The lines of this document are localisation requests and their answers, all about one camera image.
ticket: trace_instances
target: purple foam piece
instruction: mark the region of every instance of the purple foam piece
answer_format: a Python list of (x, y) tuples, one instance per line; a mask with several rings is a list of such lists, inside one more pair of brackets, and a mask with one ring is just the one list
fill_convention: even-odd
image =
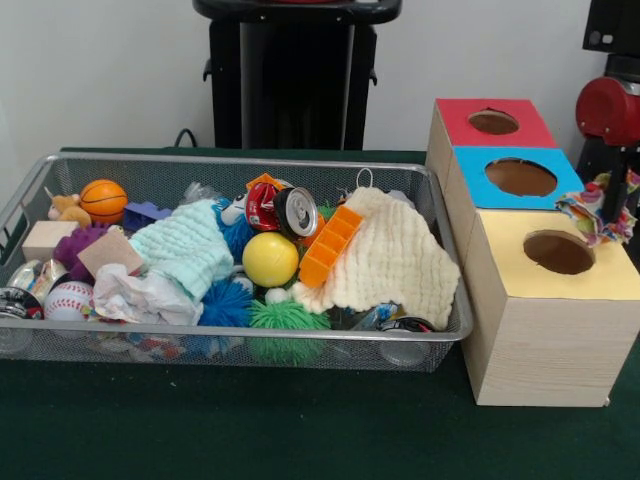
[(96, 223), (86, 228), (76, 228), (71, 235), (63, 237), (53, 251), (53, 258), (58, 260), (69, 270), (72, 280), (93, 283), (93, 276), (78, 259), (78, 253), (102, 237), (109, 225)]

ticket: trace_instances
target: teddy bear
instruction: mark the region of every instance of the teddy bear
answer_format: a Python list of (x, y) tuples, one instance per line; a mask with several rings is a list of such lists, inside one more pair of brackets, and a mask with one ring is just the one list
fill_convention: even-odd
[(82, 228), (91, 225), (91, 217), (85, 212), (80, 205), (80, 195), (73, 194), (65, 197), (63, 195), (52, 195), (48, 188), (45, 187), (47, 195), (51, 199), (51, 207), (47, 217), (49, 220), (58, 220), (61, 222), (78, 222)]

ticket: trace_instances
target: baseball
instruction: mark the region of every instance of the baseball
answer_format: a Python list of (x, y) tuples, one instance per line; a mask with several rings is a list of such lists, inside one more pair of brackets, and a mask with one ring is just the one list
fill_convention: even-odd
[[(60, 322), (83, 322), (82, 307), (89, 305), (93, 288), (83, 282), (67, 282), (54, 288), (44, 302), (44, 319)], [(54, 330), (64, 338), (80, 338), (84, 332)]]

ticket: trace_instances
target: red box lid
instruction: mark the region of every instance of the red box lid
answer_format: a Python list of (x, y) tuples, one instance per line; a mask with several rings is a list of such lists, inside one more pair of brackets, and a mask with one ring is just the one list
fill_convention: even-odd
[(439, 98), (436, 104), (454, 147), (557, 148), (530, 100)]

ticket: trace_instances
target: black cart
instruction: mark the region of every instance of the black cart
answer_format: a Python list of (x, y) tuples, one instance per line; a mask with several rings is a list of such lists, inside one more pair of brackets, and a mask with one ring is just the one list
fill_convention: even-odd
[(372, 25), (395, 19), (402, 0), (193, 5), (211, 19), (204, 78), (217, 147), (362, 149), (377, 82)]

